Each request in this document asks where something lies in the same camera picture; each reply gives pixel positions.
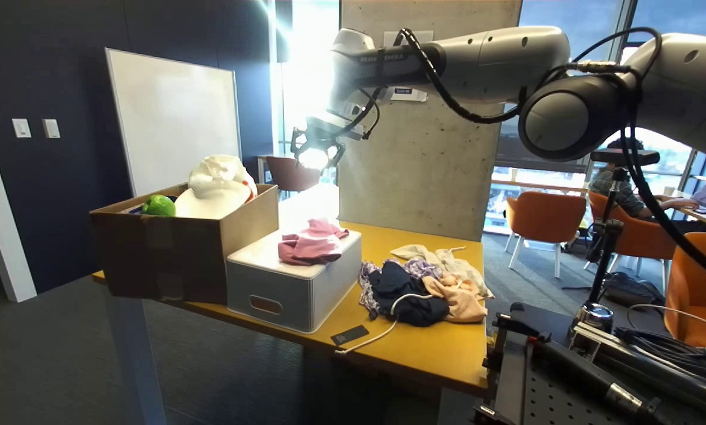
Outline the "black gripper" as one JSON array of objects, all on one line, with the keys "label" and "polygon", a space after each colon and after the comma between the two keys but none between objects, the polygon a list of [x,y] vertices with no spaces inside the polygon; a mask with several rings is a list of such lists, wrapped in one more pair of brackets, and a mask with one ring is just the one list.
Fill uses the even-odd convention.
[{"label": "black gripper", "polygon": [[347,118],[331,110],[311,113],[304,128],[294,132],[291,154],[311,171],[336,168],[344,156],[342,140],[360,140]]}]

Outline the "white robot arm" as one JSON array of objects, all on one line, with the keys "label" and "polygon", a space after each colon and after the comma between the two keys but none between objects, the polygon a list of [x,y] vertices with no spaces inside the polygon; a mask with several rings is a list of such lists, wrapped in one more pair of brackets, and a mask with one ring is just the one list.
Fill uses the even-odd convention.
[{"label": "white robot arm", "polygon": [[546,160],[577,160],[623,128],[647,128],[706,154],[706,36],[649,31],[622,63],[569,53],[557,27],[510,27],[441,41],[405,29],[391,48],[340,31],[331,102],[354,93],[433,84],[461,118],[470,100],[505,102],[522,143]]}]

